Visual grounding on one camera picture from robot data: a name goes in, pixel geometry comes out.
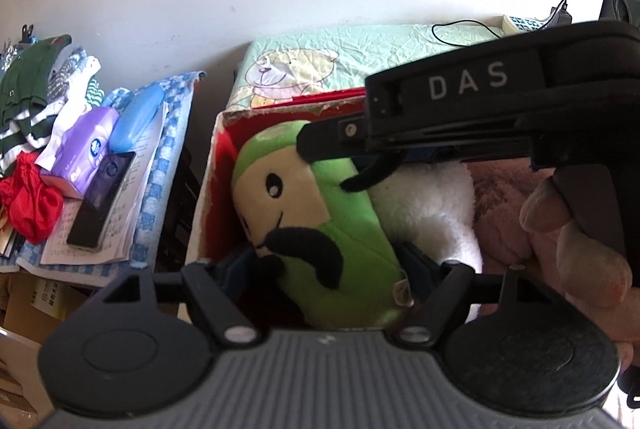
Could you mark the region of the person's right hand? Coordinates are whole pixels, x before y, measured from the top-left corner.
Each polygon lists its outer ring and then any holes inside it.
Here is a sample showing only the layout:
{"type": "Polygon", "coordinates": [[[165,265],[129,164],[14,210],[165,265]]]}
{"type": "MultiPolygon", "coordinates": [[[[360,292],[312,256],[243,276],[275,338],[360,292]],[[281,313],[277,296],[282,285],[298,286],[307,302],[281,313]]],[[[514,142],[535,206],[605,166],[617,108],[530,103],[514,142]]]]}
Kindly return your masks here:
{"type": "Polygon", "coordinates": [[[530,233],[559,233],[555,262],[565,298],[614,341],[623,369],[638,365],[639,290],[626,259],[582,233],[551,178],[524,202],[520,222],[530,233]]]}

